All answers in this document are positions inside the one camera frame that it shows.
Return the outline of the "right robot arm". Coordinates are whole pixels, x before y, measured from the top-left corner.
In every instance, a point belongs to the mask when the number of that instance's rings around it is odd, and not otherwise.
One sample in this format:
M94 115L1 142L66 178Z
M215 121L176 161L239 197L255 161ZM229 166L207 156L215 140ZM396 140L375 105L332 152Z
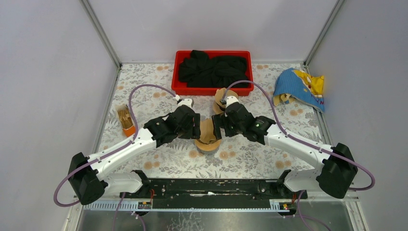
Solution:
M276 192L282 198L302 190L323 191L343 199L357 174L351 164L349 148L341 143L335 147L314 142L297 134L282 132L276 121L265 116L254 117L240 103L229 105L225 112L212 116L214 135L221 139L221 129L227 137L243 135L251 142L281 149L313 167L313 169L286 170L278 178Z

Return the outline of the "single brown paper filter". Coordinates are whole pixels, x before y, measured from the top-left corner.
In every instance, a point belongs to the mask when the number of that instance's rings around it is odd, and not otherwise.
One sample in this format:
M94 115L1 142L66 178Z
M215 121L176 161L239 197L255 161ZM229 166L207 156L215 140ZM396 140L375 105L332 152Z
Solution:
M218 89L216 91L216 94L214 95L215 103L218 104L218 105L224 106L224 104L222 104L222 102L221 102L224 95L226 95L227 97L228 96L234 96L236 98L239 97L236 92L234 92L232 90L227 90L226 88L221 88L221 89Z

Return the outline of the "orange coffee filter box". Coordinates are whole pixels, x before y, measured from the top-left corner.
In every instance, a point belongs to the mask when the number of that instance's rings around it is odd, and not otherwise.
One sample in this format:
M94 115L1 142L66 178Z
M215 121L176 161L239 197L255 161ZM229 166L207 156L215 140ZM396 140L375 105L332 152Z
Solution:
M131 118L130 110L127 105L117 105L115 107L117 118L121 124L122 131L126 137L131 137L135 134L136 128Z

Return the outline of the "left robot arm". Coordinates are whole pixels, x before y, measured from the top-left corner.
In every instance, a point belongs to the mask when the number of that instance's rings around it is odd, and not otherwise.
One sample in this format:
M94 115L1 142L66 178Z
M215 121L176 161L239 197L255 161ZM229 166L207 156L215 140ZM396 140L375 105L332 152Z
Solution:
M106 151L84 156L76 154L68 172L79 202L88 205L104 195L134 194L143 198L151 189L150 180L141 170L114 173L133 157L154 150L174 139L198 139L200 115L193 110L193 100L178 102L174 112L149 120L136 136L126 138Z

